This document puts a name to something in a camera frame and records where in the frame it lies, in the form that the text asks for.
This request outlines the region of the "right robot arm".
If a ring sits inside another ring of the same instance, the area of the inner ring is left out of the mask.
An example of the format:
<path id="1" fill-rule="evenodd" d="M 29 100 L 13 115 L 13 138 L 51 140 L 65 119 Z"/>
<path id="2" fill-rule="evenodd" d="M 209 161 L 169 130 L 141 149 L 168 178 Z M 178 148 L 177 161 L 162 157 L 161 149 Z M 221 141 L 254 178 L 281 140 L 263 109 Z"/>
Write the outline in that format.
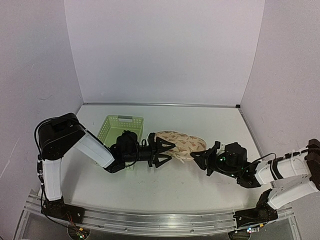
<path id="1" fill-rule="evenodd" d="M 203 151 L 192 152 L 191 157 L 201 170 L 210 176 L 213 172 L 234 178 L 243 188 L 253 189 L 271 182 L 295 178 L 286 186 L 272 188 L 263 193 L 266 202 L 252 209 L 252 218 L 262 222 L 272 209 L 277 210 L 287 203 L 320 190 L 320 142 L 313 138 L 305 148 L 292 150 L 268 160 L 266 156 L 253 162 L 247 158 L 247 149 L 237 142 L 227 145 L 219 141 Z"/>

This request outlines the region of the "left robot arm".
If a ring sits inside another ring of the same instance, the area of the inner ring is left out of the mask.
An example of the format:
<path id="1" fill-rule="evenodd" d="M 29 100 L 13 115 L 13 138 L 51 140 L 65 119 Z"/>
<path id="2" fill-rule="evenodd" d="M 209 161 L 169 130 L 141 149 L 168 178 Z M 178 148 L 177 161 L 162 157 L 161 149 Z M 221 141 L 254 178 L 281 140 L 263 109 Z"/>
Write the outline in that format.
<path id="1" fill-rule="evenodd" d="M 61 162 L 64 155 L 75 148 L 92 159 L 108 173 L 114 174 L 137 162 L 147 162 L 149 167 L 160 167 L 172 159 L 165 152 L 175 144 L 150 133 L 143 144 L 139 144 L 136 133 L 124 130 L 116 143 L 107 147 L 86 129 L 75 114 L 68 113 L 42 121 L 34 131 L 38 148 L 38 177 L 44 192 L 48 211 L 57 219 L 67 214 L 67 207 L 60 200 Z"/>

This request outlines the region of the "floral mesh laundry bag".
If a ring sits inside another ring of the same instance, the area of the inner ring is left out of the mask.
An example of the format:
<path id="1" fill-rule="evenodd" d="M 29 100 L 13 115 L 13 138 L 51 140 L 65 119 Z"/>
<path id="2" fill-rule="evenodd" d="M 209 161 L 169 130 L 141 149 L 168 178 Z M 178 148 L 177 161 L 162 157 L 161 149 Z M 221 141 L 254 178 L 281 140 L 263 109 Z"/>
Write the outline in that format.
<path id="1" fill-rule="evenodd" d="M 156 132 L 155 138 L 157 137 L 175 144 L 175 147 L 166 151 L 165 154 L 180 160 L 182 163 L 193 160 L 192 152 L 201 152 L 207 149 L 205 140 L 185 133 L 164 130 Z"/>

